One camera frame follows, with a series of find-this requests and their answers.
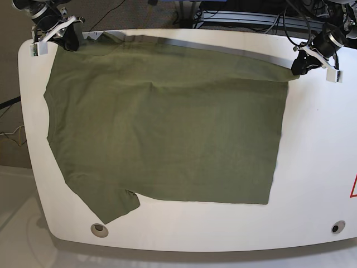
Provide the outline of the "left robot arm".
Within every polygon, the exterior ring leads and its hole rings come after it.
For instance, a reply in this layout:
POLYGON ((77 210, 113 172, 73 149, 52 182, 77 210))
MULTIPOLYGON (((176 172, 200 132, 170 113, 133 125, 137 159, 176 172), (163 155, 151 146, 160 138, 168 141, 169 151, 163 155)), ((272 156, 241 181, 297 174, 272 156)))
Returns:
POLYGON ((339 82, 340 70, 338 50, 346 46, 349 40, 356 39, 356 2, 323 1, 325 13, 320 17, 313 14, 303 1, 287 1, 303 19, 307 27, 308 39, 299 44, 292 41, 293 50, 298 52, 291 71, 293 75, 306 75, 310 70, 323 68, 327 70, 330 81, 339 82))

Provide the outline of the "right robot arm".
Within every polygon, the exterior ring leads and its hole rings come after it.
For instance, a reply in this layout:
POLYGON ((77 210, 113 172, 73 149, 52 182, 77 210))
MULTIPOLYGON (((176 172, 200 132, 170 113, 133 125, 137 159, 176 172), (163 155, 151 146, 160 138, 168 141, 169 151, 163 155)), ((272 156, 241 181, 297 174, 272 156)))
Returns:
POLYGON ((85 22, 84 17, 69 16, 66 8, 58 8, 68 1, 13 1, 13 7, 24 11, 34 23, 33 42, 30 46, 32 56, 48 53, 47 44, 53 42, 66 51, 77 51, 80 34, 75 24, 85 22))

